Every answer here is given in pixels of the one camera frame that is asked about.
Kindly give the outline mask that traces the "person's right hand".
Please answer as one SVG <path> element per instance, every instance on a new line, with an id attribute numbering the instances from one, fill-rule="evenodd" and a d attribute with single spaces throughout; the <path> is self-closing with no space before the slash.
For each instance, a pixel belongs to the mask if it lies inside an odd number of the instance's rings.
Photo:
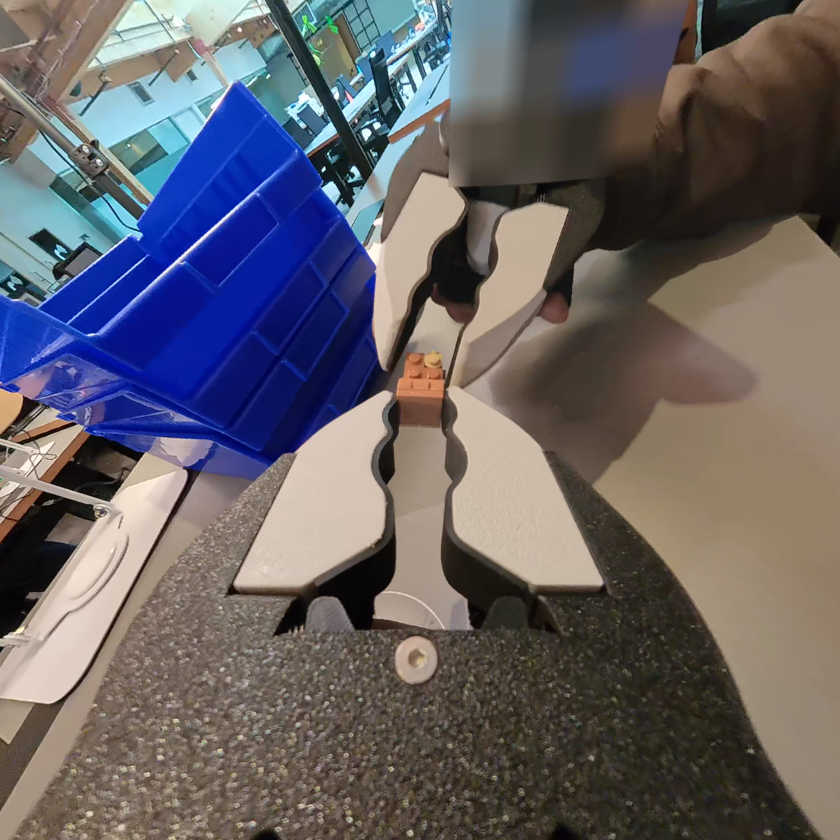
<path id="1" fill-rule="evenodd" d="M 470 322 L 476 312 L 476 306 L 472 303 L 459 303 L 450 301 L 443 296 L 437 287 L 433 288 L 432 301 L 446 310 L 449 317 L 458 324 Z M 567 320 L 570 314 L 570 305 L 562 294 L 553 292 L 547 295 L 539 311 L 539 317 L 553 324 L 560 324 Z"/>

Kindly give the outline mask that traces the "person's right forearm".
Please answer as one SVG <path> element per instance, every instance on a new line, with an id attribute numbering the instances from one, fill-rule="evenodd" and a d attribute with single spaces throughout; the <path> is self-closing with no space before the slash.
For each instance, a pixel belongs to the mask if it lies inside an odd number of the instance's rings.
<path id="1" fill-rule="evenodd" d="M 671 68 L 647 161 L 607 181 L 587 249 L 838 208 L 839 2 L 802 2 Z"/>

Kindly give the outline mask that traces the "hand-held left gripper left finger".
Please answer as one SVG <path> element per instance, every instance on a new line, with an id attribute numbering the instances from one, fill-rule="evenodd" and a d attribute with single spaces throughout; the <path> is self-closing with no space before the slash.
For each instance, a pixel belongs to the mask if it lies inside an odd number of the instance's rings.
<path id="1" fill-rule="evenodd" d="M 233 587 L 252 595 L 374 599 L 396 567 L 395 396 L 372 397 L 299 447 Z"/>

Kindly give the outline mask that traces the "white curved board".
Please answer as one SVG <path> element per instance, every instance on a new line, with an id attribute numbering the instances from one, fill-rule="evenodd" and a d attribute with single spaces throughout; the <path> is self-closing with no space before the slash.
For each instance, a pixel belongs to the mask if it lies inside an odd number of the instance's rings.
<path id="1" fill-rule="evenodd" d="M 123 486 L 22 627 L 2 638 L 2 700 L 51 705 L 76 688 L 133 588 L 187 472 Z"/>

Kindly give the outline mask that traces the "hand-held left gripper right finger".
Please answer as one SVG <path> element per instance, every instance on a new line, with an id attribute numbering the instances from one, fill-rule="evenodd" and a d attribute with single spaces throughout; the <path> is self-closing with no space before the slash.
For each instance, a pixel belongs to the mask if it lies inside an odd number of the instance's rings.
<path id="1" fill-rule="evenodd" d="M 507 416 L 451 387 L 444 402 L 442 563 L 462 595 L 597 592 L 604 581 L 546 453 Z"/>

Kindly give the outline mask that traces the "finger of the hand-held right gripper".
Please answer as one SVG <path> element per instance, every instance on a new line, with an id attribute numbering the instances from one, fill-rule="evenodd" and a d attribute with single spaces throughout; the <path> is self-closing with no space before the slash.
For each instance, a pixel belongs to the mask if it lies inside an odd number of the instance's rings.
<path id="1" fill-rule="evenodd" d="M 442 175 L 420 174 L 390 233 L 381 240 L 374 284 L 372 331 L 384 371 L 398 362 L 413 331 L 436 248 L 463 222 L 466 200 Z"/>
<path id="2" fill-rule="evenodd" d="M 512 209 L 493 230 L 496 263 L 478 287 L 476 313 L 462 329 L 452 386 L 466 387 L 494 366 L 538 315 L 569 209 L 546 202 Z"/>

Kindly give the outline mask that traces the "grey desk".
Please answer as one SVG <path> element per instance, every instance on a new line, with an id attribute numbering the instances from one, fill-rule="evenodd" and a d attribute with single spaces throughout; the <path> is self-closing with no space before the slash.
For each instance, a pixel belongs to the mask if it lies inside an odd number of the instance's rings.
<path id="1" fill-rule="evenodd" d="M 603 591 L 309 633 L 233 590 L 287 455 L 2 746 L 2 838 L 838 838 L 838 257 L 791 218 L 575 274 L 469 393 Z"/>

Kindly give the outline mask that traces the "small orange brick assembly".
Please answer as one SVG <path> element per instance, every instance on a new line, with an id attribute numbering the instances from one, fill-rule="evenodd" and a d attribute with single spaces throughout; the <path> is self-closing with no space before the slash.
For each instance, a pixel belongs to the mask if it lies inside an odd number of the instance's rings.
<path id="1" fill-rule="evenodd" d="M 406 356 L 395 391 L 402 426 L 441 427 L 445 379 L 440 352 L 411 352 Z"/>

